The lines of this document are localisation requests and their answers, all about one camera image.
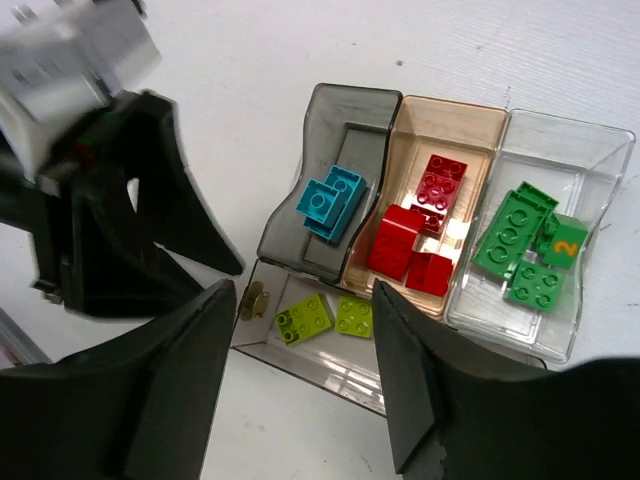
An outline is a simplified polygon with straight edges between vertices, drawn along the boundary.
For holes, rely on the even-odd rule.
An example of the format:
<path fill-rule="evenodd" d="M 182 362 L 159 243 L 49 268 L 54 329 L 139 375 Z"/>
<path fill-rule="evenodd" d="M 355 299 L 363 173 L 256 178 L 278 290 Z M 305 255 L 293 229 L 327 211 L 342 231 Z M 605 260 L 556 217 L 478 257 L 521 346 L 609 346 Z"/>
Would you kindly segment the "green square lego top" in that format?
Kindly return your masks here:
<path fill-rule="evenodd" d="M 571 270 L 588 233 L 578 218 L 553 212 L 537 234 L 535 251 L 544 264 Z"/>

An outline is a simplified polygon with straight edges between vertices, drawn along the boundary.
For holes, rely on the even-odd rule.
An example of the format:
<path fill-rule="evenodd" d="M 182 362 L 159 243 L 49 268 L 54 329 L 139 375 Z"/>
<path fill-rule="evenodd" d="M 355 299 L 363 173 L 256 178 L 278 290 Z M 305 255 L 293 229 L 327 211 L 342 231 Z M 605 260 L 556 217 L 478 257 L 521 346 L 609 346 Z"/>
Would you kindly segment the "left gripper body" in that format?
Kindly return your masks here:
<path fill-rule="evenodd" d="M 95 123 L 81 119 L 64 131 L 33 181 L 25 178 L 17 155 L 1 139 L 1 222 L 30 235 L 33 287 L 56 304 L 98 303 L 89 274 L 73 265 L 84 239 L 73 233 L 72 207 L 73 183 L 81 171 L 75 144 Z"/>

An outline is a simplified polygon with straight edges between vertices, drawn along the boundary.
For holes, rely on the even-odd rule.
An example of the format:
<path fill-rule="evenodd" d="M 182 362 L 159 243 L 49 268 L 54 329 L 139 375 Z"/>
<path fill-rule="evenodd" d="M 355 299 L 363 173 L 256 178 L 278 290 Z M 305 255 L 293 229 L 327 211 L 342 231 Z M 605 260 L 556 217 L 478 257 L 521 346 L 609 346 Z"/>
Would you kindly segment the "lime sloped lego brick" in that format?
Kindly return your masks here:
<path fill-rule="evenodd" d="M 278 312 L 274 321 L 284 344 L 293 346 L 331 329 L 334 314 L 324 294 L 313 294 Z"/>

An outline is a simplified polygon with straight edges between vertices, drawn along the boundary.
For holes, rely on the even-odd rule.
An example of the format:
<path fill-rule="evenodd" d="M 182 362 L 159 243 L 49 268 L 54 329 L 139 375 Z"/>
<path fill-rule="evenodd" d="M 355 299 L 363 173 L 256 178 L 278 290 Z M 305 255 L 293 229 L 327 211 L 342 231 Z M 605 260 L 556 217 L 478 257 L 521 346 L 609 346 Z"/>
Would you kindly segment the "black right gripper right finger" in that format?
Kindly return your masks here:
<path fill-rule="evenodd" d="M 548 371 L 427 318 L 376 282 L 374 337 L 405 479 L 635 479 L 639 362 Z"/>

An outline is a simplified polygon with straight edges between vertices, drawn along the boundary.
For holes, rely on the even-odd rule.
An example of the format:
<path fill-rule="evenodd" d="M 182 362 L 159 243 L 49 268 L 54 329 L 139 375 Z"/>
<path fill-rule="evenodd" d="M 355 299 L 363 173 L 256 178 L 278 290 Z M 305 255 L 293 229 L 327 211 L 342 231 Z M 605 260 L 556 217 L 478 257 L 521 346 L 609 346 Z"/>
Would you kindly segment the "long green lego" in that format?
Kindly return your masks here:
<path fill-rule="evenodd" d="M 516 192 L 526 199 L 543 206 L 547 210 L 553 211 L 559 204 L 559 202 L 552 196 L 548 195 L 547 193 L 543 192 L 539 188 L 526 181 L 523 181 L 520 184 L 520 186 L 516 189 Z"/>

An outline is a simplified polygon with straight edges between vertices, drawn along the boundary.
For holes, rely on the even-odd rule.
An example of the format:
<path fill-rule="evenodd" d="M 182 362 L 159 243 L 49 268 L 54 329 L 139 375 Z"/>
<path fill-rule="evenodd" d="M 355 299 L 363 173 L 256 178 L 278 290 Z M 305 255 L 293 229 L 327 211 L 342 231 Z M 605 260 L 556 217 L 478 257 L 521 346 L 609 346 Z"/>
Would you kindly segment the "long green lego brick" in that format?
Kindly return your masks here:
<path fill-rule="evenodd" d="M 509 280 L 548 213 L 543 204 L 509 190 L 476 244 L 471 262 Z"/>

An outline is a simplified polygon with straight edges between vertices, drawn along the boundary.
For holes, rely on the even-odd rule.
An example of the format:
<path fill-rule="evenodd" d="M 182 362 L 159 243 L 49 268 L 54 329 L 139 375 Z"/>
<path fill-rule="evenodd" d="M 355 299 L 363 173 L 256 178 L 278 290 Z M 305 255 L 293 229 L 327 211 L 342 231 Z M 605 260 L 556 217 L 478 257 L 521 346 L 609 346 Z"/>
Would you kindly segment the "small red square lego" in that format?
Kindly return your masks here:
<path fill-rule="evenodd" d="M 385 211 L 367 260 L 370 270 L 401 281 L 425 223 L 421 213 L 392 204 Z"/>

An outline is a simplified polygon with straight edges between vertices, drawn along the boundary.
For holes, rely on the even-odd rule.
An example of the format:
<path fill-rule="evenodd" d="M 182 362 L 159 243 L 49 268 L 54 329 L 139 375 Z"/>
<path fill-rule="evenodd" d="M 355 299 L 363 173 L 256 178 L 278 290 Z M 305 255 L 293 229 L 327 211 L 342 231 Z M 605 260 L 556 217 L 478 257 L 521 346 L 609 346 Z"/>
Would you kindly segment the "long teal lego brick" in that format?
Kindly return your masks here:
<path fill-rule="evenodd" d="M 367 182 L 361 175 L 338 165 L 333 165 L 330 168 L 329 173 L 322 182 L 344 191 L 346 200 L 336 222 L 331 228 L 321 226 L 313 220 L 307 220 L 304 215 L 303 226 L 329 243 L 337 244 L 341 240 L 356 207 L 366 191 Z"/>

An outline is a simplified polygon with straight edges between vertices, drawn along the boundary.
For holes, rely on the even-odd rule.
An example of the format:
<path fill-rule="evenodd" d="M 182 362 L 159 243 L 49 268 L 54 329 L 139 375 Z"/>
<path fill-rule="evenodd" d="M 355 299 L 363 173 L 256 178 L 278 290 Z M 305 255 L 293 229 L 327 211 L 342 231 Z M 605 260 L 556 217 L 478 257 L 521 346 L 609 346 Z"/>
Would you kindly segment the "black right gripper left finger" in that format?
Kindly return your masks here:
<path fill-rule="evenodd" d="M 197 479 L 234 328 L 222 280 L 55 363 L 1 374 L 5 479 Z"/>

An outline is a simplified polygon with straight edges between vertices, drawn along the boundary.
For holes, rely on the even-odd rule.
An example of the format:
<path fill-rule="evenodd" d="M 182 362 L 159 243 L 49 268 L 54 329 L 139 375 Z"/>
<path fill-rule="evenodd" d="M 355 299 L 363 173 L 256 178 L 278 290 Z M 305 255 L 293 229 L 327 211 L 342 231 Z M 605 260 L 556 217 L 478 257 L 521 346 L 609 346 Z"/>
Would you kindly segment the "green square lego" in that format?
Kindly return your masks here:
<path fill-rule="evenodd" d="M 506 299 L 537 311 L 551 312 L 556 305 L 565 274 L 528 261 L 521 261 L 511 278 Z"/>
<path fill-rule="evenodd" d="M 537 234 L 535 251 L 544 264 L 571 270 L 588 233 L 578 218 L 553 212 Z"/>

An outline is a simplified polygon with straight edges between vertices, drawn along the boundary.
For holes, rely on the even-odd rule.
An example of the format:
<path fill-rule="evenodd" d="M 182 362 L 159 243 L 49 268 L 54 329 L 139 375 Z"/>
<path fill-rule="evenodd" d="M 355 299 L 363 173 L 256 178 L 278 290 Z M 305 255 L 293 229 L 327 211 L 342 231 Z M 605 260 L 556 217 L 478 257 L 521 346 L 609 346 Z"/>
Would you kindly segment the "red sloped lego brick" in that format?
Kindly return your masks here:
<path fill-rule="evenodd" d="M 415 189 L 410 210 L 425 218 L 422 231 L 440 236 L 455 206 L 467 164 L 433 154 Z"/>

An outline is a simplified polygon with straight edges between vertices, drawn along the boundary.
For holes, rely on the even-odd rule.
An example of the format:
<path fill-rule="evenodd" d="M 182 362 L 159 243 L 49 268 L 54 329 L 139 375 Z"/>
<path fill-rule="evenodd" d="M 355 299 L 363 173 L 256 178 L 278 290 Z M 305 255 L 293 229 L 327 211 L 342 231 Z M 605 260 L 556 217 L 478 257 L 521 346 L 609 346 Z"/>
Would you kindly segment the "red arched lego brick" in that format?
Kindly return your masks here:
<path fill-rule="evenodd" d="M 405 285 L 413 290 L 444 297 L 453 273 L 452 260 L 435 253 L 413 252 Z"/>

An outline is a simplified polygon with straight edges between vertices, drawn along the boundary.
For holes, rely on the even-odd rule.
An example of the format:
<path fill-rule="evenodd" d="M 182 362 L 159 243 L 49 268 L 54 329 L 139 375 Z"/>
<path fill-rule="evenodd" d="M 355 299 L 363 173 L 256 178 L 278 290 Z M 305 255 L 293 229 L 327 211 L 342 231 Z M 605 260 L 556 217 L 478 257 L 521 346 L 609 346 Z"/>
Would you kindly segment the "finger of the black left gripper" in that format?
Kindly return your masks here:
<path fill-rule="evenodd" d="M 98 318 L 168 313 L 203 287 L 157 247 L 129 200 L 121 174 L 74 185 L 74 310 Z"/>
<path fill-rule="evenodd" d="M 201 199 L 183 161 L 175 103 L 152 92 L 133 102 L 126 152 L 139 179 L 137 214 L 154 242 L 229 275 L 244 270 L 241 256 Z"/>

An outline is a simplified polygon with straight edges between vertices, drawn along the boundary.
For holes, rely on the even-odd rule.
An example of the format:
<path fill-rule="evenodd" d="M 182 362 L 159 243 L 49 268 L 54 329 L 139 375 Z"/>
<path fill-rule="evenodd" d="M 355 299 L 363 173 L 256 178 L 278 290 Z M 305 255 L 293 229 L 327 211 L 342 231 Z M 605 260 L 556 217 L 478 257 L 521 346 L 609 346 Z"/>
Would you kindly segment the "green square lego bottom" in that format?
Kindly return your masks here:
<path fill-rule="evenodd" d="M 556 305 L 565 274 L 528 261 L 521 261 L 511 278 L 506 299 L 537 311 L 551 312 Z"/>

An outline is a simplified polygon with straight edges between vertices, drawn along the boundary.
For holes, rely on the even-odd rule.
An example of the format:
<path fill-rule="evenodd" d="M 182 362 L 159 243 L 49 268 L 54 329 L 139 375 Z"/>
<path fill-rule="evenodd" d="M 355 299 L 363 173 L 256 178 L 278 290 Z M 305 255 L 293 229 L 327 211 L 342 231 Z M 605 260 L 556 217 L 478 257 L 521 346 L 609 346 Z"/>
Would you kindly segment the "small teal square lego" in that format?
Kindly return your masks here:
<path fill-rule="evenodd" d="M 346 200 L 346 193 L 326 183 L 311 179 L 302 193 L 295 210 L 307 220 L 331 228 Z"/>

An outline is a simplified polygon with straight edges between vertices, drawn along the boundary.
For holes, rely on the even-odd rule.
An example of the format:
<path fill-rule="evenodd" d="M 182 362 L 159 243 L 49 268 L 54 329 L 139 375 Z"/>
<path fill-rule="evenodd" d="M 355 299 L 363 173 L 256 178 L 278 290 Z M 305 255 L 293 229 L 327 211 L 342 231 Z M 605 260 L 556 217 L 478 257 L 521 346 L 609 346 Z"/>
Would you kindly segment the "lime square lego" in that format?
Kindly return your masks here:
<path fill-rule="evenodd" d="M 355 296 L 340 296 L 337 303 L 334 330 L 344 335 L 372 338 L 371 302 Z"/>

